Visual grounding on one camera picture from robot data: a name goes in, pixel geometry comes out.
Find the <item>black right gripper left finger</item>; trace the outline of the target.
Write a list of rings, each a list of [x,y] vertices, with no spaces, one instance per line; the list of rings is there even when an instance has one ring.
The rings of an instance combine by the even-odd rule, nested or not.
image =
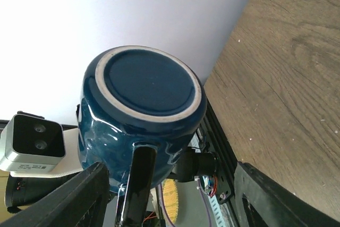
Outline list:
[[[102,226],[108,197],[108,170],[97,162],[1,226]]]

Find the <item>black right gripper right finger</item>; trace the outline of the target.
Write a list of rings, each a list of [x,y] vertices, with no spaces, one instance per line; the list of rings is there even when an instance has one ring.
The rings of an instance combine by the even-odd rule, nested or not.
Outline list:
[[[339,226],[249,163],[237,163],[234,191],[240,226]]]

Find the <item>dark blue mug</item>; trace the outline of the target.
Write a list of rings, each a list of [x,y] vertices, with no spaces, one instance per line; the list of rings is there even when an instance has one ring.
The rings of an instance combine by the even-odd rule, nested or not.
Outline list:
[[[84,169],[106,165],[116,226],[142,226],[150,190],[169,176],[206,109],[199,78],[171,54],[120,46],[90,62],[76,114],[78,155]]]

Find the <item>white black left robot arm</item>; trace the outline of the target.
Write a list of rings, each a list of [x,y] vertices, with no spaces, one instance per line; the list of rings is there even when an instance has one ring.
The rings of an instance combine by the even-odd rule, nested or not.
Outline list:
[[[180,155],[167,178],[185,183],[193,181],[197,176],[208,176],[215,181],[217,169],[216,153],[189,146]],[[24,178],[10,174],[5,188],[5,205],[10,213],[15,214],[20,211],[19,206],[39,201],[74,176],[69,174],[58,178]]]

